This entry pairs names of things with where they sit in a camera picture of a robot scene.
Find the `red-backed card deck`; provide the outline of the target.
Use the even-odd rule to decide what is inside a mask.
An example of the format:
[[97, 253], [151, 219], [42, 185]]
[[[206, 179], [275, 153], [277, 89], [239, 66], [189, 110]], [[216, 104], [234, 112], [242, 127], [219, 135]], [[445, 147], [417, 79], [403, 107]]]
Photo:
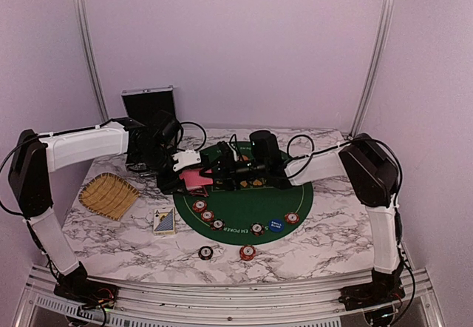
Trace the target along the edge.
[[213, 184], [213, 179], [201, 176], [198, 169], [184, 170], [180, 173], [179, 177], [184, 181], [188, 191], [201, 189], [204, 186], [211, 186]]

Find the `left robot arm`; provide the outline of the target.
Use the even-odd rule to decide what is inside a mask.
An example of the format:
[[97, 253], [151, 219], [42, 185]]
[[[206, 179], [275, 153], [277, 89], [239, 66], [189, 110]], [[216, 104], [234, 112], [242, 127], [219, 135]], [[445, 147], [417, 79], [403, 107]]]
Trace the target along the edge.
[[78, 301], [93, 295], [86, 276], [52, 209], [50, 173], [95, 158], [122, 155], [155, 174], [165, 194], [181, 190], [173, 159], [183, 128], [171, 114], [159, 111], [149, 125], [131, 118], [115, 118], [94, 127], [38, 134], [24, 130], [4, 162], [10, 165], [8, 183], [30, 233], [58, 271], [67, 276], [64, 288]]

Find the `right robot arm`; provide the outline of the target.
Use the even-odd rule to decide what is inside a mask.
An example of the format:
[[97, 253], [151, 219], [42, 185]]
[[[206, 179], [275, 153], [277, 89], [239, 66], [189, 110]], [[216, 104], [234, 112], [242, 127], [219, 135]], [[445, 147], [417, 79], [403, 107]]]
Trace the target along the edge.
[[398, 215], [401, 166], [387, 145], [360, 134], [350, 141], [310, 154], [283, 158], [276, 136], [257, 130], [249, 136], [252, 159], [238, 161], [237, 151], [220, 141], [220, 155], [210, 161], [200, 155], [200, 176], [219, 181], [235, 190], [241, 181], [263, 178], [269, 186], [289, 189], [323, 178], [346, 175], [355, 196], [365, 206], [370, 219], [374, 245], [372, 282], [366, 296], [382, 303], [395, 290], [403, 270], [398, 245], [402, 227]]

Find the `blue small blind button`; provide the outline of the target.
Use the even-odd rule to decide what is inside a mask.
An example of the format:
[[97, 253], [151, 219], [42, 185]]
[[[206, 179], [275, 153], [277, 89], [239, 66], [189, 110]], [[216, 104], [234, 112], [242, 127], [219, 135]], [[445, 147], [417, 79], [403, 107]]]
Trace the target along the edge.
[[285, 223], [279, 219], [272, 219], [268, 222], [268, 228], [272, 232], [282, 232], [285, 228]]

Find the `red poker chip stack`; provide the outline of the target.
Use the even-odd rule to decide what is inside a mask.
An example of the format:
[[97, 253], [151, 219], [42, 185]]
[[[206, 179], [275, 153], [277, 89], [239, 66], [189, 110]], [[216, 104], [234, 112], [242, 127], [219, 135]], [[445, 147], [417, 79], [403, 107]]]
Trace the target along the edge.
[[239, 256], [244, 261], [251, 261], [256, 256], [256, 249], [252, 245], [242, 246], [239, 250]]

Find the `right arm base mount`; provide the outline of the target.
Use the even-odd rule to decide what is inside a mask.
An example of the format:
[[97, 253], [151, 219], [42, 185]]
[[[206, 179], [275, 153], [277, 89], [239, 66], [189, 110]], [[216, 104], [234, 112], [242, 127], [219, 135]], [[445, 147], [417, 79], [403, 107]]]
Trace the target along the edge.
[[372, 281], [341, 288], [338, 301], [352, 311], [402, 300], [405, 296], [400, 283]]

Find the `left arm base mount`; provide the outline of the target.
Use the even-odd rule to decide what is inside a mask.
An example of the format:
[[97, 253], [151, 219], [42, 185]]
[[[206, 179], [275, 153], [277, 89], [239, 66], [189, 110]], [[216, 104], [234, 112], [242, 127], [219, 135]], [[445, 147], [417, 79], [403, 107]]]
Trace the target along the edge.
[[60, 276], [54, 294], [83, 305], [83, 309], [113, 307], [118, 287], [113, 284], [90, 280], [84, 276]]

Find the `black poker chip stack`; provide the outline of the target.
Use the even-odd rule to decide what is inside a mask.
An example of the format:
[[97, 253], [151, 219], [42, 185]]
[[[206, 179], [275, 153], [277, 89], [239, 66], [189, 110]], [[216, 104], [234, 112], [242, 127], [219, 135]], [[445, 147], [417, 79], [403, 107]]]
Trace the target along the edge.
[[210, 246], [202, 246], [198, 251], [198, 256], [201, 260], [210, 260], [213, 254], [214, 251]]

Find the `triangular all-in button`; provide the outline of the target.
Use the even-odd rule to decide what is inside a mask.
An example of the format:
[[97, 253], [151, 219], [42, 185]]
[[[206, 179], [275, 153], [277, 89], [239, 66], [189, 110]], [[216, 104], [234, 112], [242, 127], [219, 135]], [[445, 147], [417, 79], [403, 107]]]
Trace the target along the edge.
[[190, 190], [189, 194], [192, 196], [198, 196], [198, 197], [204, 197], [204, 198], [208, 197], [208, 192], [205, 187]]

